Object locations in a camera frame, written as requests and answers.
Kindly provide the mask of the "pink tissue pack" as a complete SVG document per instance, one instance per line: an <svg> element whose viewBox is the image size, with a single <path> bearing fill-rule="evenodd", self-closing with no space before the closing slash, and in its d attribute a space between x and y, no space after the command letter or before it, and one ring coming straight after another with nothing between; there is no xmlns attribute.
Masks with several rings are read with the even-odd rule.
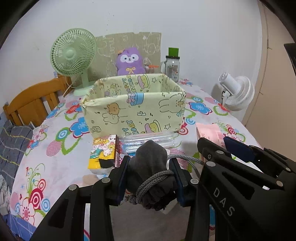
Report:
<svg viewBox="0 0 296 241"><path fill-rule="evenodd" d="M196 123L196 133L198 140L200 138L206 138L218 146L226 149L223 139L224 135L220 132L220 128L217 124Z"/></svg>

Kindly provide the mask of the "cartoon tissue pack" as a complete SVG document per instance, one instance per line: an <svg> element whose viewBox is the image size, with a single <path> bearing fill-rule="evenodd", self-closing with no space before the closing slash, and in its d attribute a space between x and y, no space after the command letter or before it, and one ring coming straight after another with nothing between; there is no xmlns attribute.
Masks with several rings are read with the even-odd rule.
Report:
<svg viewBox="0 0 296 241"><path fill-rule="evenodd" d="M120 144L117 135L95 138L90 153L88 169L96 175L108 174L119 167Z"/></svg>

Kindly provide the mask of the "yellow cartoon fabric storage box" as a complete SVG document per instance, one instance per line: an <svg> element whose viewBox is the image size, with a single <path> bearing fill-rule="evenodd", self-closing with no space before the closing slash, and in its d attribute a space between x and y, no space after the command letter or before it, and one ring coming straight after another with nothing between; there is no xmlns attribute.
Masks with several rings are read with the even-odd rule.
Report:
<svg viewBox="0 0 296 241"><path fill-rule="evenodd" d="M94 138L177 132L187 93L164 74L134 74L99 79L81 100Z"/></svg>

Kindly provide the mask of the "glass mason jar mug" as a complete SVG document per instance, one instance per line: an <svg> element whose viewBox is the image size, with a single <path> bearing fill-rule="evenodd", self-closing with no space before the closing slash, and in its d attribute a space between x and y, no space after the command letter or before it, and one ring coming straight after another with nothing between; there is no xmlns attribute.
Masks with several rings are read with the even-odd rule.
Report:
<svg viewBox="0 0 296 241"><path fill-rule="evenodd" d="M174 82L178 82L180 74L180 58L166 56L166 60L160 63L159 71L171 78Z"/></svg>

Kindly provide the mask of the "white crumpled clothes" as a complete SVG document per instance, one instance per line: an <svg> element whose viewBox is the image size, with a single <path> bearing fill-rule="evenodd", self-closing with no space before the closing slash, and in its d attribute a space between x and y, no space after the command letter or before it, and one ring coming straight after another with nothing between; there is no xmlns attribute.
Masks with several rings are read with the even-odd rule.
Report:
<svg viewBox="0 0 296 241"><path fill-rule="evenodd" d="M10 199L11 199L10 187L7 185L6 180L1 175L0 177L0 213L2 216L8 215L10 213Z"/></svg>

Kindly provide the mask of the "beige door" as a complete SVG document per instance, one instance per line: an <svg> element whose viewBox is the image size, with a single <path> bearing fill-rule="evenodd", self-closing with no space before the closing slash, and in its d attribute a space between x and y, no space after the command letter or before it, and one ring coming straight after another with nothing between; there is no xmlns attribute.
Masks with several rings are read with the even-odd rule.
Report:
<svg viewBox="0 0 296 241"><path fill-rule="evenodd" d="M260 68L255 96L242 123L263 147L287 155L295 145L295 72L284 47L294 40L261 1Z"/></svg>

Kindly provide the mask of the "dark grey drawstring pouch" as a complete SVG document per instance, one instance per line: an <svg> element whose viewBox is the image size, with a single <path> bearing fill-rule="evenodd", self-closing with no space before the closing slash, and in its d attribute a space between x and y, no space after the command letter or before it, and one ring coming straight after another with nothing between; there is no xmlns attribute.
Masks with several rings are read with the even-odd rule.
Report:
<svg viewBox="0 0 296 241"><path fill-rule="evenodd" d="M128 198L130 203L159 211L176 198L175 178L172 171L167 169L170 158L188 161L200 177L194 164L202 165L201 160L181 154L168 155L165 148L149 140L137 149L128 164L126 190L131 193Z"/></svg>

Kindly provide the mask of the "green cup on jar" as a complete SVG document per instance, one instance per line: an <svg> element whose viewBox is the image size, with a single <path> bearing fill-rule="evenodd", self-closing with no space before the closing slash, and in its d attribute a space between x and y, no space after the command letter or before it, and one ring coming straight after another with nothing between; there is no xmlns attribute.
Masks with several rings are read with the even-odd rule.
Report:
<svg viewBox="0 0 296 241"><path fill-rule="evenodd" d="M169 47L168 56L171 56L171 57L179 57L179 49L178 48Z"/></svg>

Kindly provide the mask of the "clear plastic pen bag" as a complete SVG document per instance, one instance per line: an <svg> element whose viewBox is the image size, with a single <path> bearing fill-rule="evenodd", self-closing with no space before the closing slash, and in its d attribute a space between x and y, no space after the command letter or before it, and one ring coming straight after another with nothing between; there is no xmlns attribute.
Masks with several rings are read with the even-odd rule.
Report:
<svg viewBox="0 0 296 241"><path fill-rule="evenodd" d="M148 141L153 141L165 149L177 146L177 132L143 133L119 138L120 152L135 153L137 149Z"/></svg>

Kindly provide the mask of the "grey plaid pillow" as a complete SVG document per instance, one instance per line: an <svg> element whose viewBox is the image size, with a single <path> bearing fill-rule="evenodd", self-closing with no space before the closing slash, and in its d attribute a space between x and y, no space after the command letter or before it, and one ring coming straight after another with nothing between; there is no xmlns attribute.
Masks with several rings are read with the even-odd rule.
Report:
<svg viewBox="0 0 296 241"><path fill-rule="evenodd" d="M15 176L33 136L30 126L15 126L7 120L1 129L1 175L12 189Z"/></svg>

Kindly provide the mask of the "floral tablecloth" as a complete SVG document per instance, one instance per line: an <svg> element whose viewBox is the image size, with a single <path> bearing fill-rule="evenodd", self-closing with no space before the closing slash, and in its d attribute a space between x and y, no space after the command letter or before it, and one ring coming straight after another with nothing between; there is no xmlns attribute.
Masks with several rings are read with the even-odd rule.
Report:
<svg viewBox="0 0 296 241"><path fill-rule="evenodd" d="M180 80L179 85L187 92L187 102L194 106L186 109L179 133L168 141L169 154L200 156L196 123L215 123L222 135L257 145L247 128L219 100L189 80ZM29 240L63 190L82 183L83 175L90 173L88 159L95 153L92 146L78 98L69 94L33 130L12 187L8 225L13 234Z"/></svg>

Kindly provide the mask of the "white cloth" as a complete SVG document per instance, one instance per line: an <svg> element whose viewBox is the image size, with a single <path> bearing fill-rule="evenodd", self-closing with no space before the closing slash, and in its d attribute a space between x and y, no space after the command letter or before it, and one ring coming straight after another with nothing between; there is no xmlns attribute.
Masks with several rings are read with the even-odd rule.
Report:
<svg viewBox="0 0 296 241"><path fill-rule="evenodd" d="M170 156L170 155L185 155L185 153L182 150L176 149L176 148L166 149L166 152L167 152L168 156ZM199 157L192 157L192 158L193 159L191 160L191 162L194 164L197 162ZM177 160L178 160L178 163L182 169L187 170L190 173L192 173L193 168L192 168L191 164L188 163L188 161L186 161L180 157L177 157Z"/></svg>

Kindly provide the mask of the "white standing fan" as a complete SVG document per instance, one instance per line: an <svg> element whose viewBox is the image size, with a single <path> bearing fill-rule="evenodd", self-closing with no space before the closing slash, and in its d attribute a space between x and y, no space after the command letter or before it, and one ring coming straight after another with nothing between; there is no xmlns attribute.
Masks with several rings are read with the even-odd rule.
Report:
<svg viewBox="0 0 296 241"><path fill-rule="evenodd" d="M225 91L222 105L230 111L246 109L252 102L255 89L248 77L232 77L229 73L224 72L218 81Z"/></svg>

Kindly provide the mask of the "green desk fan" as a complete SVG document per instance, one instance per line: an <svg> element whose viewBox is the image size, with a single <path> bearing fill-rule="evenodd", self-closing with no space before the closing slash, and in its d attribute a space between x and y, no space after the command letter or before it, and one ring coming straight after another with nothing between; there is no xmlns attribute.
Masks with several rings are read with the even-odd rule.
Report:
<svg viewBox="0 0 296 241"><path fill-rule="evenodd" d="M97 52L95 37L88 30L73 28L62 33L50 51L52 67L66 77L79 76L82 84L74 89L75 96L85 95L93 85L88 80L88 68Z"/></svg>

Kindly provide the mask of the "purple plush toy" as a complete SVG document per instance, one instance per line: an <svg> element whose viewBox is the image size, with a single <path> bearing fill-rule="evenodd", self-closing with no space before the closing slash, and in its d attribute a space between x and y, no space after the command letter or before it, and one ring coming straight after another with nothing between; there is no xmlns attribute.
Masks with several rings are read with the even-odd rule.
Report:
<svg viewBox="0 0 296 241"><path fill-rule="evenodd" d="M144 74L143 58L136 47L124 49L116 59L117 76Z"/></svg>

